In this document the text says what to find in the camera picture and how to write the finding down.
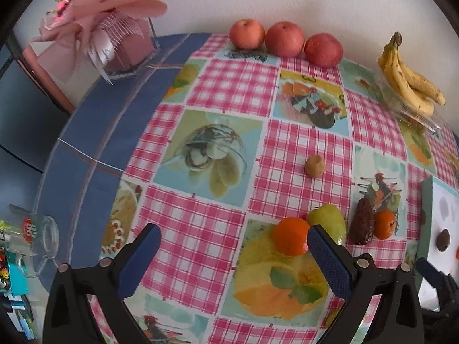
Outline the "small dark dried date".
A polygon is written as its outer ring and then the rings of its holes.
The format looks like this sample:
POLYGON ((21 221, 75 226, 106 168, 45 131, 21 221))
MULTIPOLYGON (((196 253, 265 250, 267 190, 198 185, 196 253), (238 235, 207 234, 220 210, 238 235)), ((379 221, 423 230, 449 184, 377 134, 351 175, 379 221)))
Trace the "small dark dried date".
POLYGON ((440 252, 445 252, 450 245, 450 233, 444 228, 436 238, 436 247, 440 252))

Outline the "green jujube fruit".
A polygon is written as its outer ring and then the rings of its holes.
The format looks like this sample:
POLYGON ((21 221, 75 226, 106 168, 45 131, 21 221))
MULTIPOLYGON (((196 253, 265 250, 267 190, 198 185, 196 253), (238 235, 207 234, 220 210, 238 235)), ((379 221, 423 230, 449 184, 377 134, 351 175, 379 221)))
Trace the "green jujube fruit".
POLYGON ((307 222, 310 226, 320 225, 337 244, 343 244, 346 222, 334 204, 324 204, 313 209, 307 217, 307 222))

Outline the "small brown longan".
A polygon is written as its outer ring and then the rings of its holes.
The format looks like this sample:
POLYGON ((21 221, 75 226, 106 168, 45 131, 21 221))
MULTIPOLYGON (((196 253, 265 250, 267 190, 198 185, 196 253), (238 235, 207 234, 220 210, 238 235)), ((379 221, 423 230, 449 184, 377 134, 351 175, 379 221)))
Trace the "small brown longan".
POLYGON ((322 156, 312 155, 306 159, 305 172, 311 178, 321 177, 326 170, 326 163, 322 156))

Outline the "white tray teal rim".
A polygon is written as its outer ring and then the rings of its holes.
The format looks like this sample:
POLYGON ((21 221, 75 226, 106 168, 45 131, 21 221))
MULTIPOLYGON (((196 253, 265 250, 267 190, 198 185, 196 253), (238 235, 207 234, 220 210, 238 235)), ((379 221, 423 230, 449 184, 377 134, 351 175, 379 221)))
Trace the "white tray teal rim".
POLYGON ((458 191, 436 177, 422 181, 420 239, 416 257, 458 281, 458 191))

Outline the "glass mug red logo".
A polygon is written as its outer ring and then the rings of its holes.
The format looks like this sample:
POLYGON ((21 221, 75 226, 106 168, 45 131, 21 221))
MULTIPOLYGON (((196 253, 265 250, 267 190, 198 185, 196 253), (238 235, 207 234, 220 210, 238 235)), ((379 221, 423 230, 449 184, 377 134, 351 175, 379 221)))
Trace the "glass mug red logo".
POLYGON ((15 254, 15 264, 23 276, 38 277, 47 262, 58 254, 58 226, 50 216, 36 214, 14 204, 9 204, 9 209, 13 218, 5 221, 5 249, 15 254))

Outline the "clear plastic fruit container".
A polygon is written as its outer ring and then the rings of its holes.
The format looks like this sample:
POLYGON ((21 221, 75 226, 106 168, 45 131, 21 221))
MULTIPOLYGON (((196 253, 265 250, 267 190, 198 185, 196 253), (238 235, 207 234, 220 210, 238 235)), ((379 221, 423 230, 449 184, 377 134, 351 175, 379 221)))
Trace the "clear plastic fruit container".
POLYGON ((436 115, 426 116, 421 111, 417 111, 389 86, 385 78, 377 78, 376 83, 384 105, 393 116, 423 133, 435 134, 441 131, 443 122, 436 115))

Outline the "upper yellow banana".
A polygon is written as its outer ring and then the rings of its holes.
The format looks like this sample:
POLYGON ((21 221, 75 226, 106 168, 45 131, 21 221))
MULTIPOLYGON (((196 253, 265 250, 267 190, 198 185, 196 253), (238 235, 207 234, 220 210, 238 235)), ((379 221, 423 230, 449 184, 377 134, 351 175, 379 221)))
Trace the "upper yellow banana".
POLYGON ((432 115, 434 111, 432 102, 445 106, 445 97, 428 78, 410 69, 401 60, 399 54, 401 44, 402 36, 399 32, 395 32, 390 39, 390 54, 388 55, 386 67, 392 73, 391 76, 400 96, 418 111, 428 116, 432 115))

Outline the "yellow banana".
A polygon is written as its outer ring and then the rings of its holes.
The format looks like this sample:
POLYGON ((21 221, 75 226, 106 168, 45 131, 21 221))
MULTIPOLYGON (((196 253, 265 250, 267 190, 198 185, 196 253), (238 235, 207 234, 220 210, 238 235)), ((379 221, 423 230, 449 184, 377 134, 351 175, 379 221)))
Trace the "yellow banana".
POLYGON ((402 36, 399 32, 395 32, 390 39, 390 54, 388 55, 386 67, 392 73, 391 76, 400 96, 418 111, 428 116, 432 115, 434 111, 432 102, 445 106, 445 97, 428 78, 410 69, 401 60, 399 54, 401 44, 402 36))
POLYGON ((417 113, 432 116, 435 109, 433 102, 444 104, 441 91, 400 60, 396 45, 386 44, 377 63, 391 88, 417 113))

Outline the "lower yellow banana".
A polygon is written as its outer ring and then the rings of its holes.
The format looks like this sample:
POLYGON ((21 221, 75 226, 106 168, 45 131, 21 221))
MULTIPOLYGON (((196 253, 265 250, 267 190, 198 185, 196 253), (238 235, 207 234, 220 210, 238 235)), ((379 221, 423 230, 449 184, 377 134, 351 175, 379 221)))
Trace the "lower yellow banana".
POLYGON ((400 60, 396 45, 386 44, 377 63, 391 88, 417 113, 432 116, 435 109, 433 102, 444 104, 441 91, 400 60))

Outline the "checkered fruit-print tablecloth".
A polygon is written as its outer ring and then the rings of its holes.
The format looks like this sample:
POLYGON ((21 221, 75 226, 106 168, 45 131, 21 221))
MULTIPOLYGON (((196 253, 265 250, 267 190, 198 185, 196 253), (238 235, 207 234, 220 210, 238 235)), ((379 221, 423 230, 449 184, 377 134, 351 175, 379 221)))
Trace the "checkered fruit-print tablecloth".
POLYGON ((126 301, 151 343, 315 343, 341 307, 310 254, 279 253, 271 231, 334 204, 346 224, 367 197, 391 210, 390 238, 364 246, 379 267, 414 259, 420 185, 458 184, 458 146, 443 128, 423 133, 383 106, 374 74, 343 60, 236 50, 202 36, 171 72, 128 159, 101 245, 104 256, 148 223, 162 242, 126 301), (326 170, 306 175, 320 155, 326 170))

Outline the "large red apple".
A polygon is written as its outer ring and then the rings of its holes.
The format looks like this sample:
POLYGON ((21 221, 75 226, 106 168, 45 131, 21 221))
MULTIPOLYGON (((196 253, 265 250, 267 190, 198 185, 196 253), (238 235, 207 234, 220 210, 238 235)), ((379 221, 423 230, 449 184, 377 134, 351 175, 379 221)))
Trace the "large red apple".
POLYGON ((305 43, 304 54, 312 65, 322 68, 333 68, 343 58, 341 43, 331 34, 315 34, 305 43))

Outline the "middle red apple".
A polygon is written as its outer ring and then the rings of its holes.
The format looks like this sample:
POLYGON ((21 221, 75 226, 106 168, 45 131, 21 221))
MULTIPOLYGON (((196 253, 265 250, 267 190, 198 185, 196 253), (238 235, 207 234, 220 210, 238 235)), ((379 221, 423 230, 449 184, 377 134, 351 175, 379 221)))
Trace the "middle red apple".
POLYGON ((264 43, 267 51, 281 58, 294 58, 304 47, 304 32, 292 22, 278 22, 269 28, 264 43))

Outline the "small pale red apple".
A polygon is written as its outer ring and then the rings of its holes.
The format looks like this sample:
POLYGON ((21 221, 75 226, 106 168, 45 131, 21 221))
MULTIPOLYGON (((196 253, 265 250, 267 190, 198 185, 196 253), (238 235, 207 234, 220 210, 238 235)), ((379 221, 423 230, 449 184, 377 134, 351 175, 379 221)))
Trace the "small pale red apple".
POLYGON ((243 50, 255 50, 261 47, 265 38, 264 27, 255 19, 241 19, 230 28, 231 43, 243 50))

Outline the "pink flower bouquet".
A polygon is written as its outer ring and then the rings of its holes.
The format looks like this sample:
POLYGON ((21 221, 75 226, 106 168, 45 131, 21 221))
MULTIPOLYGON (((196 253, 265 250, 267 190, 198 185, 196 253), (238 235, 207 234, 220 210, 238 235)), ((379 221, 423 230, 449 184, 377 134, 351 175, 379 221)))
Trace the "pink flower bouquet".
POLYGON ((139 21, 163 15, 161 0, 61 0, 42 19, 36 42, 47 42, 37 58, 51 76, 67 82, 87 60, 100 75, 112 82, 104 70, 128 34, 139 34, 139 21))

